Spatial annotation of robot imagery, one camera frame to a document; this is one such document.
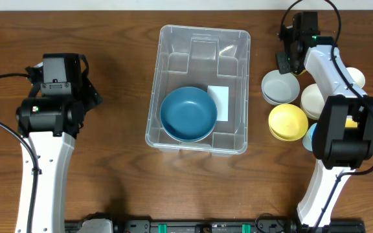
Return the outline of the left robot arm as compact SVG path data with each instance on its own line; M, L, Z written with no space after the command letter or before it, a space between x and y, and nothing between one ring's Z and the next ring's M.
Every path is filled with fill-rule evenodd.
M32 89L16 110L23 173L16 232L64 232L65 189L75 141L103 99L83 54L44 54L27 69Z

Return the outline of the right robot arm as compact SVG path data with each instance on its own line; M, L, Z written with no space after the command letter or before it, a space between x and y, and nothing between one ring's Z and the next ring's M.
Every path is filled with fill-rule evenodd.
M326 232L330 214L351 176L373 172L373 96L360 88L341 60L337 40L323 36L316 12L299 12L278 34L280 74L311 74L325 100L312 135L316 158L308 190L298 204L297 232Z

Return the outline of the dark blue bowl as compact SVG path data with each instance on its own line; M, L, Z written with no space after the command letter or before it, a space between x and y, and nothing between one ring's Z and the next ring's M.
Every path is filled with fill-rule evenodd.
M218 108L213 98L197 87L181 87L168 94L160 107L163 129L178 141L197 142L212 133Z

